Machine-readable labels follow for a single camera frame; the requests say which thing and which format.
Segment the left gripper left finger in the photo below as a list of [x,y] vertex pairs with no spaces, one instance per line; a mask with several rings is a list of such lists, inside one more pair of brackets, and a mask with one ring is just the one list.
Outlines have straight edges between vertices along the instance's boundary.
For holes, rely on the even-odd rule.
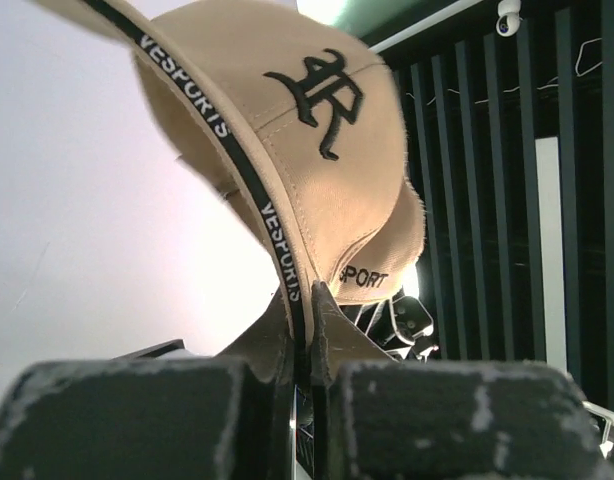
[[295,477],[294,346],[279,292],[220,355],[244,362],[234,479]]

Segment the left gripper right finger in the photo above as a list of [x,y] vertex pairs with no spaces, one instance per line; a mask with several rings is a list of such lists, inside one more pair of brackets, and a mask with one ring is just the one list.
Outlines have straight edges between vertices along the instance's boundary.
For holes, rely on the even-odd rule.
[[343,314],[326,283],[312,286],[310,350],[314,409],[314,477],[357,479],[359,467],[351,375],[367,362],[392,358]]

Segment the beige baseball cap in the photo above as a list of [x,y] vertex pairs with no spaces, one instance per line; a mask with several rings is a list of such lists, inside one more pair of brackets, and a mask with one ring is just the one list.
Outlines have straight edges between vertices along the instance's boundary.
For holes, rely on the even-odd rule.
[[270,254],[298,349],[315,283],[341,305],[400,290],[425,214],[392,72],[365,44],[270,1],[46,8],[132,50],[161,130]]

